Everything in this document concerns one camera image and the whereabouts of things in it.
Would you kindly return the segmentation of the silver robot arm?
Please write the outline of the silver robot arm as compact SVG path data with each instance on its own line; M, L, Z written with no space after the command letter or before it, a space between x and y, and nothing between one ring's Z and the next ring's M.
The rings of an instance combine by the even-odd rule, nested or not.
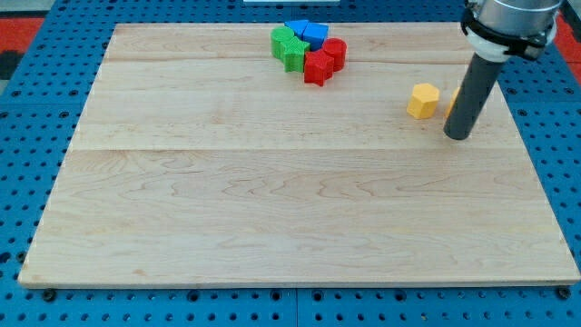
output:
M452 102L443 131L467 139L504 63L513 56L535 61L556 37L562 0L468 0L460 22L474 54Z

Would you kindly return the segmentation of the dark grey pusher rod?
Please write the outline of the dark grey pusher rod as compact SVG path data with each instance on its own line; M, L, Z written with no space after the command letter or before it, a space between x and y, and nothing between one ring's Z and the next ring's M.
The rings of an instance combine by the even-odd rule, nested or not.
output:
M444 124L446 136L454 140L470 136L503 65L473 54Z

